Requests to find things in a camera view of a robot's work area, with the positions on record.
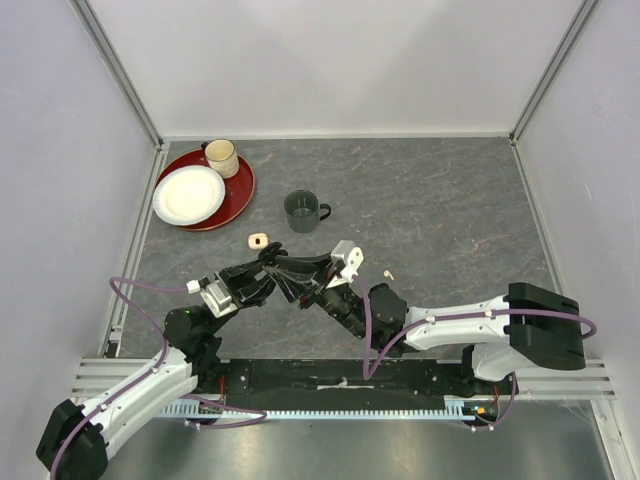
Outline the black glossy charging case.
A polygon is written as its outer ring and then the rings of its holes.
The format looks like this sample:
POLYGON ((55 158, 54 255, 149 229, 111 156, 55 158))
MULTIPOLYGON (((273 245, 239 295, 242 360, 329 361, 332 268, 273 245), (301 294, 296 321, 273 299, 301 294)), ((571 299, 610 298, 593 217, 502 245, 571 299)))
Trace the black glossy charging case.
POLYGON ((258 255, 258 260, 267 264, 276 260, 278 256, 287 256, 288 252, 283 249, 281 242, 272 242, 262 249, 258 255))

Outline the white earbud charging case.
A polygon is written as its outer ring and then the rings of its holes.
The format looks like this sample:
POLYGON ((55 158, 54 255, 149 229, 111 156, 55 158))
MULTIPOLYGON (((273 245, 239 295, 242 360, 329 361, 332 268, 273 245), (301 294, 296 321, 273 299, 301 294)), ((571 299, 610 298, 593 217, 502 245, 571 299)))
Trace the white earbud charging case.
POLYGON ((270 241, 269 237, 265 233, 253 233, 247 239, 248 246, 251 250, 262 250, 266 248, 270 241))

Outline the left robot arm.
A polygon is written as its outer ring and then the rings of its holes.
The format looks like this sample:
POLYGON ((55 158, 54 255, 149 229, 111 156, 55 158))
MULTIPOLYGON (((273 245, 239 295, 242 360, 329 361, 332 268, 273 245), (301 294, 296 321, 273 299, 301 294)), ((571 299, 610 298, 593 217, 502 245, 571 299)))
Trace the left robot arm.
POLYGON ((217 332, 241 310, 264 305, 275 289, 296 299, 294 286, 305 266, 274 242, 254 261, 181 287, 201 301, 166 315, 159 352, 103 393, 54 408, 36 449, 50 478, 100 478, 117 450, 163 408, 220 386, 217 332))

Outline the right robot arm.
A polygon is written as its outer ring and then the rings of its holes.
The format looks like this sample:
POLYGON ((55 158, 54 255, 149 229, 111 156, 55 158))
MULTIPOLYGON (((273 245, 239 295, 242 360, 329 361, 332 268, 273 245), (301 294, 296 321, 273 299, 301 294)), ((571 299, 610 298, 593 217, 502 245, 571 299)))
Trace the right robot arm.
POLYGON ((596 328, 567 297, 518 282, 506 294, 477 303, 412 307, 386 283, 367 287, 359 273, 363 260, 358 247, 307 258, 277 253, 264 270, 290 302, 319 306, 364 340, 366 380, 387 357, 446 345, 464 346, 457 377, 473 394, 522 369, 586 366, 583 342, 596 328))

